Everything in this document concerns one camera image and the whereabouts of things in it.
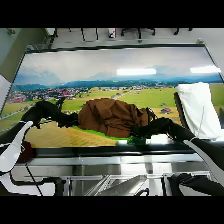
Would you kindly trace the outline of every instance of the crumpled brown fabric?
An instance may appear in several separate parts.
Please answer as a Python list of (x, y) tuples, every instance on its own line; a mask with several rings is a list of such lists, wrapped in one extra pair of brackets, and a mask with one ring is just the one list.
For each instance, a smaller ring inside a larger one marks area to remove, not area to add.
[(149, 123), (145, 108), (138, 109), (134, 104), (108, 98), (87, 101), (79, 112), (78, 120), (81, 129), (95, 130), (119, 138), (127, 138), (133, 128)]

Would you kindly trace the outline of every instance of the folded white towel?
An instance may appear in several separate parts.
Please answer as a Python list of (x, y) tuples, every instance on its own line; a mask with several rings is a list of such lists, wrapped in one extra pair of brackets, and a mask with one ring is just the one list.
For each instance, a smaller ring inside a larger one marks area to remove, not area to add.
[(179, 84), (176, 89), (190, 130), (200, 139), (215, 140), (223, 136), (209, 84)]

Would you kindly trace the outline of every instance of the blue sky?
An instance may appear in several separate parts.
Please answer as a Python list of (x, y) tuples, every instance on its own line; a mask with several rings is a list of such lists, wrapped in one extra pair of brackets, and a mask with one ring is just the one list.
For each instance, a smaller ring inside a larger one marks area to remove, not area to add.
[(213, 63), (206, 50), (199, 47), (61, 51), (27, 54), (18, 75), (23, 75), (25, 79), (29, 77), (28, 83), (34, 76), (43, 80), (44, 84), (48, 74), (51, 74), (50, 84), (53, 84), (88, 80), (98, 73), (114, 76), (121, 68), (155, 68), (157, 73), (170, 77), (192, 76), (190, 68), (209, 65)]

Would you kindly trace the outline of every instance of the black cable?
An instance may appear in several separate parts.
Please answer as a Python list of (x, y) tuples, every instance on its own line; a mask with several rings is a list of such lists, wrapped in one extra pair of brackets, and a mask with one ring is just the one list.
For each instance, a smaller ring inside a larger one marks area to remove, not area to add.
[(39, 186), (37, 185), (37, 182), (35, 181), (35, 179), (34, 179), (34, 177), (33, 177), (32, 173), (30, 172), (30, 169), (29, 169), (29, 167), (28, 167), (27, 163), (25, 163), (25, 166), (26, 166), (26, 169), (27, 169), (27, 171), (28, 171), (28, 173), (29, 173), (30, 177), (32, 178), (33, 182), (35, 183), (35, 185), (36, 185), (36, 187), (37, 187), (38, 191), (40, 192), (40, 195), (41, 195), (41, 196), (43, 196), (43, 194), (42, 194), (42, 192), (41, 192), (41, 190), (40, 190)]

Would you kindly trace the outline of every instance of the gray floor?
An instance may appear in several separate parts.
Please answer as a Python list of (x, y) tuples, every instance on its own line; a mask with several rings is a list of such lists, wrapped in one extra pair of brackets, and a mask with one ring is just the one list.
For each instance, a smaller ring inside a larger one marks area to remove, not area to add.
[[(173, 33), (176, 28), (156, 28), (156, 35), (152, 36), (152, 31), (142, 29), (142, 39), (150, 40), (151, 43), (195, 43), (198, 38), (202, 38), (218, 66), (224, 72), (224, 28), (194, 28), (188, 31), (188, 28), (181, 28), (177, 36)], [(86, 41), (96, 41), (95, 28), (84, 28)], [(99, 41), (113, 41), (108, 38), (108, 28), (98, 28)], [(121, 28), (116, 30), (116, 40), (134, 40), (138, 38), (137, 31), (125, 33), (122, 37)], [(83, 39), (80, 28), (58, 28), (58, 37), (55, 38), (53, 48), (69, 47), (69, 43), (75, 46), (83, 45)]]

